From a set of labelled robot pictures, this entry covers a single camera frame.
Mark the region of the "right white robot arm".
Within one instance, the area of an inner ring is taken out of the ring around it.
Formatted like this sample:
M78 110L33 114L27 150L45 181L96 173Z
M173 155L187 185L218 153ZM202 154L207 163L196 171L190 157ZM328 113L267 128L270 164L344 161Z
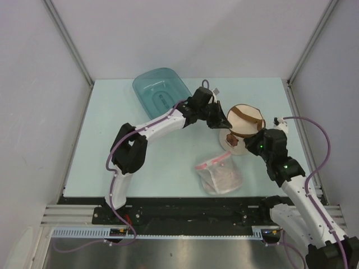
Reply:
M262 129L245 138L246 149L263 159L269 178L290 198L294 214L279 197L259 210L265 225L278 224L297 244L307 248L307 268L356 268L358 238L349 237L333 220L315 191L306 183L305 171L288 155L287 136L279 129Z

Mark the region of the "beige cylindrical zipper bag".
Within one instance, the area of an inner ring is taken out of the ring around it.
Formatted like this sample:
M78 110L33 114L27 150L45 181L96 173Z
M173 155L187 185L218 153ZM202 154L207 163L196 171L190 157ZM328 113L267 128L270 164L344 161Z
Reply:
M224 150L232 155L245 155L244 139L258 133L266 127L266 121L261 111L247 104L237 104L230 108L227 120L232 125L230 129L221 129L219 142Z

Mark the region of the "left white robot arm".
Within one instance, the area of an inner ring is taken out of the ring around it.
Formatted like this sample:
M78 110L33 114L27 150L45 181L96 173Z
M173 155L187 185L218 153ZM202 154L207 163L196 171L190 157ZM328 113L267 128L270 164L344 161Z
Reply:
M105 201L109 205L104 217L112 224L123 220L127 191L134 173L145 162L147 147L155 140L198 120L206 122L210 129L231 129L220 101L213 91L200 86L193 96L180 100L164 115L139 126L126 123L121 126L107 157L105 168L113 173L109 194Z

